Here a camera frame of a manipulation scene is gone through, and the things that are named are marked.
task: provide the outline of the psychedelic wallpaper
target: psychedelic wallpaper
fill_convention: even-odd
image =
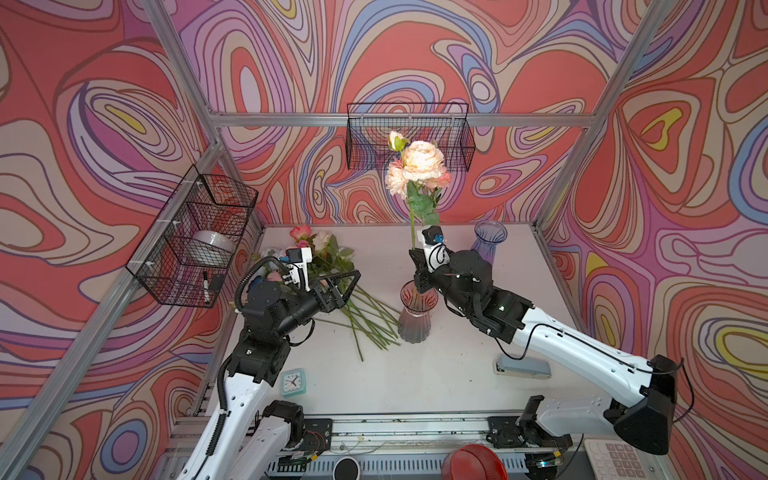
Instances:
[[[188,0],[169,12],[214,111],[346,112],[352,101],[463,100],[479,113],[588,113],[646,5],[581,0]],[[345,128],[222,130],[267,223],[402,222]],[[531,221],[577,129],[476,128],[446,222]]]
[[[0,2],[0,442],[207,146],[140,2],[85,3]],[[147,478],[227,307],[139,292],[25,478]]]
[[[591,335],[685,358],[682,478],[768,478],[766,73],[765,2],[678,2],[545,230]]]

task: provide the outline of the red cup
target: red cup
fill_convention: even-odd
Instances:
[[[501,459],[483,445],[466,445],[442,463],[443,480],[508,480]]]

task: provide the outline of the clock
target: clock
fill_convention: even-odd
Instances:
[[[283,374],[283,381],[280,383],[283,390],[283,396],[289,397],[306,393],[306,375],[304,369],[295,369]]]

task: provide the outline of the black wire mesh basket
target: black wire mesh basket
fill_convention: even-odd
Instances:
[[[159,241],[138,268],[128,270],[162,305],[211,308],[257,196],[227,176],[198,174]]]
[[[448,171],[468,171],[475,139],[465,102],[359,102],[346,106],[346,166],[350,170],[386,170],[400,153],[389,148],[389,132],[411,142],[437,144]]]

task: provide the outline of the vase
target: vase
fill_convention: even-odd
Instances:
[[[397,321],[400,338],[408,343],[423,342],[427,338],[432,328],[430,312],[437,305],[437,299],[437,290],[419,293],[413,280],[403,286],[400,290],[403,309]]]
[[[475,237],[472,249],[479,253],[483,260],[493,265],[496,245],[507,240],[507,229],[499,222],[483,220],[475,225]]]

